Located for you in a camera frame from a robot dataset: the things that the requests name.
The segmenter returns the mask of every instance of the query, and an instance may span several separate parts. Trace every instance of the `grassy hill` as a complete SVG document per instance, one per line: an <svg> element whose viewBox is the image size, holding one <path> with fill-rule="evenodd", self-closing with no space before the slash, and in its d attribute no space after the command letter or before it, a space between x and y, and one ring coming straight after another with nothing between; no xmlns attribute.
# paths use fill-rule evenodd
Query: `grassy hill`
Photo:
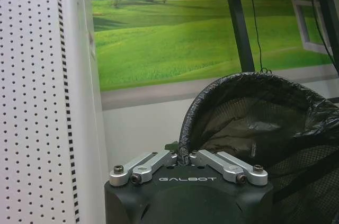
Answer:
<svg viewBox="0 0 339 224"><path fill-rule="evenodd" d="M258 65L251 0L242 0ZM93 0L103 91L240 71L227 0ZM264 65L271 69L329 63L302 49L290 0L255 0ZM311 38L318 41L311 13Z"/></svg>

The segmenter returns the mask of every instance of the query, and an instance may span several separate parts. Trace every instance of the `white wall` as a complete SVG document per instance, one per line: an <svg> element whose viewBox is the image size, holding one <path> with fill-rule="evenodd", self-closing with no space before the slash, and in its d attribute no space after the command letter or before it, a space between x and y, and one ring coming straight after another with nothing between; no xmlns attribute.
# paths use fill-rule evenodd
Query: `white wall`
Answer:
<svg viewBox="0 0 339 224"><path fill-rule="evenodd" d="M339 80L304 83L325 98L339 96ZM193 99L104 112L109 168L126 163L146 151L159 151L179 139L181 125Z"/></svg>

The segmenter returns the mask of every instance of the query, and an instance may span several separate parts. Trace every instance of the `black cable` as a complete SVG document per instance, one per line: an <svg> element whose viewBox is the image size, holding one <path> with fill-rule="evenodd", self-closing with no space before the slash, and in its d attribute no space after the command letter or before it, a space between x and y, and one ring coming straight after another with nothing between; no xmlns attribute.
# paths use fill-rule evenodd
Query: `black cable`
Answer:
<svg viewBox="0 0 339 224"><path fill-rule="evenodd" d="M323 42L323 45L324 45L324 47L325 47L325 49L326 49L326 52L327 52L327 55L328 55L329 59L331 60L333 66L334 66L334 67L336 68L336 70L338 71L337 66L336 66L336 64L335 64L335 61L334 61L333 57L331 56L331 53L329 52L329 49L328 49L328 47L327 47L327 45L326 45L324 36L323 36L322 31L321 31L321 29L320 29L319 22L318 22L318 18L317 18L317 14L316 14L316 8L315 8L315 5L314 5L314 0L311 0L311 2L312 2L312 10L313 10L314 21L315 21L315 23L316 23L316 26L317 26L317 30L318 30L319 36L320 36L320 38L321 38L321 40L322 40L322 42Z"/></svg>
<svg viewBox="0 0 339 224"><path fill-rule="evenodd" d="M263 73L272 73L270 69L263 67L263 60L262 60L262 49L261 44L259 40L259 30L258 30L258 23L256 21L256 13L255 13L255 6L254 6L254 0L252 0L252 8L253 8L253 16L254 16L254 24L255 24L255 31L256 31L256 41L259 47L259 58L260 58L260 72Z"/></svg>

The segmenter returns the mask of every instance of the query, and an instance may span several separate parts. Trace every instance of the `galbot logo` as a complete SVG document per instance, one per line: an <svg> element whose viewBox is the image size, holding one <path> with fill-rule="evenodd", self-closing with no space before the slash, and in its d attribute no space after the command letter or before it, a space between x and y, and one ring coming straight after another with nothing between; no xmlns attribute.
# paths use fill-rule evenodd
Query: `galbot logo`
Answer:
<svg viewBox="0 0 339 224"><path fill-rule="evenodd" d="M161 177L159 181L161 182L170 182L170 181L177 181L177 182L206 182L206 181L214 181L216 177L189 177L189 178L168 178L168 177Z"/></svg>

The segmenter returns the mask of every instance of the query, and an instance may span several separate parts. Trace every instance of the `silver metal bracket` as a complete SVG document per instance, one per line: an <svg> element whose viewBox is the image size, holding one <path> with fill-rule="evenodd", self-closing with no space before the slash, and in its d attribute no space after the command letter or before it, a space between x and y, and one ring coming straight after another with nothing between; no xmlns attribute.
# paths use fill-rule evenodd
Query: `silver metal bracket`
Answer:
<svg viewBox="0 0 339 224"><path fill-rule="evenodd" d="M268 173L262 167L258 168L257 165L252 166L224 151L221 151L217 153L216 155L220 157L221 159L227 162L230 162L233 165L237 165L241 167L246 174L247 180L251 184L258 185L258 186L267 185Z"/></svg>
<svg viewBox="0 0 339 224"><path fill-rule="evenodd" d="M177 154L167 150L159 153L144 153L123 166L115 166L110 173L110 184L123 186L128 183L129 178L136 185L146 183L160 167L174 165L176 159Z"/></svg>
<svg viewBox="0 0 339 224"><path fill-rule="evenodd" d="M237 184L244 184L246 182L246 176L241 167L230 164L207 150L191 153L190 160L195 166L210 166L222 174L223 178L229 182Z"/></svg>
<svg viewBox="0 0 339 224"><path fill-rule="evenodd" d="M110 184L123 186L129 179L134 185L146 183L160 167L175 165L176 161L177 154L172 151L144 153L125 165L115 166L110 173ZM267 185L268 174L262 166L252 166L223 151L216 154L207 150L194 151L190 161L195 166L210 166L229 182L244 184L247 179L253 185Z"/></svg>

